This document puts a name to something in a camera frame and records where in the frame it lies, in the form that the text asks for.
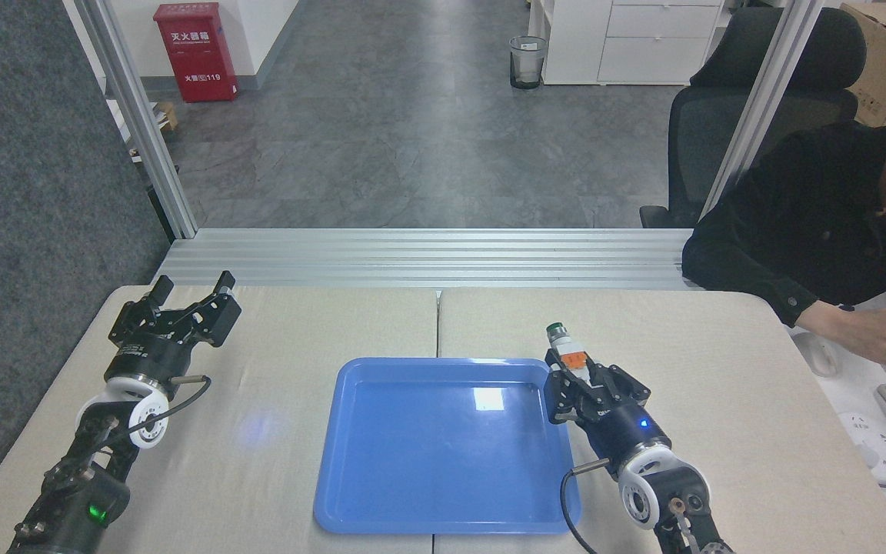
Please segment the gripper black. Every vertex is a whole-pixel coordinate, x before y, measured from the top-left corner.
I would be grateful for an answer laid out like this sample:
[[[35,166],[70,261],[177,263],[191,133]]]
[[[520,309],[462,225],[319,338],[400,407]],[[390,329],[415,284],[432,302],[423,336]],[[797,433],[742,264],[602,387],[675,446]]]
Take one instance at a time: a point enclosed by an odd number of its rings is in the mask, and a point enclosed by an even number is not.
[[[651,390],[619,365],[604,365],[586,352],[572,352],[585,364],[571,369],[555,350],[548,350],[545,362],[551,370],[546,376],[544,400],[546,417],[552,424],[576,421],[586,432],[598,459],[607,459],[606,470],[616,474],[640,448],[664,445],[672,441],[662,432],[644,405]],[[622,404],[604,415],[604,397]]]
[[[233,288],[236,279],[224,271],[212,293],[181,311],[166,311],[165,337],[132,337],[138,333],[157,333],[163,302],[175,287],[168,276],[159,276],[148,294],[137,302],[126,302],[108,334],[118,347],[108,366],[108,381],[114,376],[144,376],[161,387],[176,387],[170,382],[187,374],[195,343],[221,347],[242,313]]]

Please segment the person's hand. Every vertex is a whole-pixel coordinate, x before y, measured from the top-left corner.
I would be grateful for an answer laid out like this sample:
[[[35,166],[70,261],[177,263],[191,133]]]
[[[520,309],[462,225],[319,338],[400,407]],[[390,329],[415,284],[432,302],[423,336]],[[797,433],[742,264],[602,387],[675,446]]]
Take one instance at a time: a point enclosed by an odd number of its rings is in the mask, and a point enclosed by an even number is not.
[[[886,309],[841,312],[834,342],[852,354],[886,367]]]

